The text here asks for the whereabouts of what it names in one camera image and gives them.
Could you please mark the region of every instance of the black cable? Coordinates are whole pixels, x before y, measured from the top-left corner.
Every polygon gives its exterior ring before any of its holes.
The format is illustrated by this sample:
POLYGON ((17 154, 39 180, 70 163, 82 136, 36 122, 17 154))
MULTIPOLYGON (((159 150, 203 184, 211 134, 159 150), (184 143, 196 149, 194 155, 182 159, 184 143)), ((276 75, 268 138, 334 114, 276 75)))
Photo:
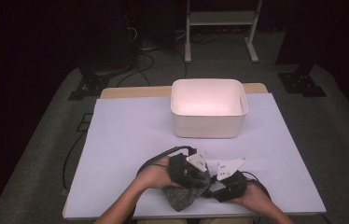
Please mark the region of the black cable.
POLYGON ((163 45, 157 45, 157 46, 155 46, 155 47, 151 47, 151 48, 145 48, 145 47, 141 47, 140 48, 140 53, 149 53, 149 52, 151 52, 151 51, 155 51, 155 50, 157 50, 157 49, 160 49, 160 48, 162 48, 163 47, 163 45))
POLYGON ((253 220, 253 224, 259 224, 260 221, 261 221, 261 217, 258 217, 257 222, 255 222, 255 221, 253 220))
POLYGON ((180 56, 181 60, 183 61, 183 65, 184 65, 184 79, 187 79, 187 64, 186 64, 186 60, 184 59, 183 55, 180 52, 178 52, 177 50, 174 50, 174 52, 176 52, 180 56))
POLYGON ((147 68, 144 68, 144 69, 139 70, 139 71, 137 71, 137 72, 131 73, 131 74, 129 74, 128 76, 124 77, 122 80, 119 81, 119 83, 117 83, 116 88, 119 87, 119 84, 121 84, 121 83, 122 83, 125 79, 127 79, 128 77, 131 77, 131 76, 137 75, 137 74, 139 74, 139 73, 142 73, 142 72, 148 70, 149 68, 151 68, 152 65, 154 65, 154 58, 153 58, 153 57, 151 57, 151 56, 149 56, 149 55, 147 55, 147 54, 141 54, 141 55, 147 56, 148 58, 150 58, 151 61, 152 61, 152 62, 151 62, 151 65, 149 65, 147 68))
POLYGON ((66 159, 64 160, 63 163, 63 169, 62 169, 62 182, 63 182, 63 190, 67 191, 67 186, 66 186, 66 180, 65 180, 65 173, 66 173, 66 164, 69 160, 70 154, 72 153, 73 149, 75 148, 76 144, 78 143, 78 141, 81 139, 82 136, 84 136, 86 132, 82 132, 81 135, 78 137, 78 139, 76 140, 75 143, 73 143, 73 145, 70 147, 69 152, 67 152, 67 156, 66 159))
POLYGON ((326 221, 327 224, 331 224, 331 221, 326 217, 325 214, 320 214, 320 216, 326 221))
POLYGON ((139 67, 139 64, 136 65, 136 68, 137 68, 137 71, 140 72, 140 75, 142 75, 142 77, 145 79, 146 83, 148 86, 150 86, 150 80, 148 79, 148 77, 146 76, 145 72, 144 71, 140 71, 140 67, 139 67))
POLYGON ((249 172, 247 172, 247 171, 242 171, 241 173, 242 173, 242 174, 252 175, 252 176, 259 182, 258 178, 257 178, 255 175, 253 175, 253 174, 251 174, 251 173, 249 173, 249 172))
POLYGON ((157 164, 157 163, 152 163, 151 165, 157 165, 157 166, 161 166, 161 167, 166 167, 166 168, 168 168, 168 166, 161 165, 161 164, 157 164))
POLYGON ((220 34, 212 34, 212 35, 217 35, 217 38, 214 38, 213 36, 206 34, 205 32, 201 31, 200 28, 194 28, 190 32, 189 41, 192 44, 207 45, 207 44, 211 44, 213 42, 216 42, 221 38, 220 34))
POLYGON ((89 125, 91 124, 91 121, 89 119, 87 119, 87 117, 91 117, 92 115, 93 115, 93 113, 85 113, 82 116, 81 122, 79 122, 77 129, 76 129, 76 131, 78 133, 81 133, 81 135, 78 137, 78 139, 70 147, 69 151, 67 152, 66 159, 64 160, 63 168, 62 168, 62 184, 63 184, 62 194, 63 195, 67 194, 67 185, 66 185, 66 178, 65 178, 67 162, 70 158, 70 155, 72 154, 73 149, 75 148, 76 144, 78 143, 78 141, 81 139, 82 136, 84 136, 85 133, 88 132, 89 125))
POLYGON ((139 174, 140 172, 142 172, 144 169, 146 169, 146 167, 148 167, 151 164, 156 164, 156 163, 152 163, 156 160, 159 160, 165 156, 169 156, 170 154, 180 150, 180 149, 187 149, 188 150, 188 154, 192 155, 196 153, 196 148, 193 147, 189 147, 189 146, 181 146, 181 147, 172 147, 171 149, 168 149, 164 152, 162 152, 160 155, 157 155, 151 159, 149 159, 148 161, 146 161, 145 163, 143 163, 143 165, 139 168, 139 170, 137 171, 137 173, 139 174))

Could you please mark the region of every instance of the floor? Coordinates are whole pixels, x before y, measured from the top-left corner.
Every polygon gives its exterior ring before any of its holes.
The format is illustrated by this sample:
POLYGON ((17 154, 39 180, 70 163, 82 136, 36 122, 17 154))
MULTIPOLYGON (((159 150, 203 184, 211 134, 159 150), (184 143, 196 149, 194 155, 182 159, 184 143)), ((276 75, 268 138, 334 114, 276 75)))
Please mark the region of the floor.
MULTIPOLYGON (((277 73, 291 72, 296 64, 275 65, 284 33, 257 32, 254 45, 259 63, 251 63, 243 38, 246 34, 211 35, 209 43, 191 46, 192 62, 182 58, 184 43, 175 50, 161 48, 140 55, 145 76, 135 70, 112 77, 108 87, 172 85, 179 78, 234 78, 243 83, 260 82, 275 98, 286 125, 327 208, 330 223, 349 223, 349 102, 334 78, 316 65, 311 72, 327 97, 288 94, 277 73)), ((92 113, 97 97, 69 101, 81 74, 71 72, 52 98, 44 117, 0 197, 0 223, 91 223, 63 220, 65 207, 63 165, 68 152, 65 183, 69 188, 85 142, 77 126, 92 113)), ((322 216, 293 216, 296 223, 328 223, 322 216)), ((263 218, 260 223, 269 223, 263 218)))

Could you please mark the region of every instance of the white platform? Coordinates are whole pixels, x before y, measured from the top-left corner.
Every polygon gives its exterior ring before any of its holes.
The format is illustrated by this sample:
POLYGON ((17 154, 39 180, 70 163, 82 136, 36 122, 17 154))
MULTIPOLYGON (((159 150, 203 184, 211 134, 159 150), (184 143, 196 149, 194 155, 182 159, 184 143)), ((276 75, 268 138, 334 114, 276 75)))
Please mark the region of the white platform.
MULTIPOLYGON (((326 212, 272 95, 247 94, 246 97, 249 112, 241 133, 232 139, 176 137, 170 97, 98 100, 63 217, 100 216, 131 183, 145 161, 175 146, 206 151, 211 170, 218 161, 246 158, 247 162, 240 170, 256 175, 285 213, 310 215, 326 212)), ((251 214, 237 204, 203 198, 177 213, 161 190, 149 189, 139 200, 134 216, 251 214)))

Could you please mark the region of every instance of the person's arm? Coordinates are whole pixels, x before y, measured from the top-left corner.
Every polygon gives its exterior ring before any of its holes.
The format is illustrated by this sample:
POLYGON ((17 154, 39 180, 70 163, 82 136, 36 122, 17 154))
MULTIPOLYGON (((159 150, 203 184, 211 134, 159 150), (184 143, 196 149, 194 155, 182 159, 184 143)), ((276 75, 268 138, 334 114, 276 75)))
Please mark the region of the person's arm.
POLYGON ((166 171, 168 163, 169 157, 164 157, 154 162, 155 165, 150 165, 143 170, 95 223, 122 224, 146 189, 178 187, 176 183, 172 182, 166 171))
POLYGON ((232 199, 231 202, 238 203, 250 211, 267 216, 277 224, 293 224, 294 222, 276 204, 274 204, 262 189, 253 183, 247 184, 244 195, 232 199))

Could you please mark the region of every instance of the white plastic bin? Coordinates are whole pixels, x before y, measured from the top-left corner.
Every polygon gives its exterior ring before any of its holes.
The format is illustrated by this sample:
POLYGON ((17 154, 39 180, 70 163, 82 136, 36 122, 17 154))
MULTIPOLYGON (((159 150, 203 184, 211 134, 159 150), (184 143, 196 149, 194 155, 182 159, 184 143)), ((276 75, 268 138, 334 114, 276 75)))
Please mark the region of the white plastic bin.
POLYGON ((239 134, 248 106, 234 79, 179 79, 172 86, 174 133, 188 138, 232 138, 239 134))

